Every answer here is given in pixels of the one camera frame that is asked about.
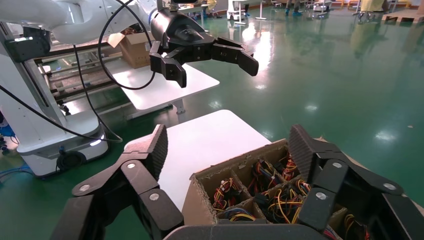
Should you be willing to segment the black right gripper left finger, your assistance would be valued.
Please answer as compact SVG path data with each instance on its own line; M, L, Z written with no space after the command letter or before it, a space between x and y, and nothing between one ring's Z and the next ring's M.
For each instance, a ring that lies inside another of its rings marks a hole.
M167 129L159 124L148 139L128 145L113 165L73 188L51 239L102 240L127 207L152 240L183 226L181 211L159 185L167 154Z

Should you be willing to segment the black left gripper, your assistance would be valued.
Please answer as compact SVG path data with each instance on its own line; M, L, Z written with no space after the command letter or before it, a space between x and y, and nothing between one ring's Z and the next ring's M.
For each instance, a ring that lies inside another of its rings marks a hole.
M150 27L156 40L149 52L151 71L177 82L181 88L187 86L184 63L213 59L238 65L250 76L258 74L259 62L244 44L224 37L215 39L179 11L159 10L153 15Z

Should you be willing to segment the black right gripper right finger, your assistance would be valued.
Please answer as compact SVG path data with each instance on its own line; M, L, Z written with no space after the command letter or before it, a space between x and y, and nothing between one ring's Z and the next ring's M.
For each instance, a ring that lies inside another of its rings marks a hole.
M290 128L288 151L309 193L298 223L323 233L340 205L367 227L373 240L421 240L424 217L396 182L352 162L335 144Z

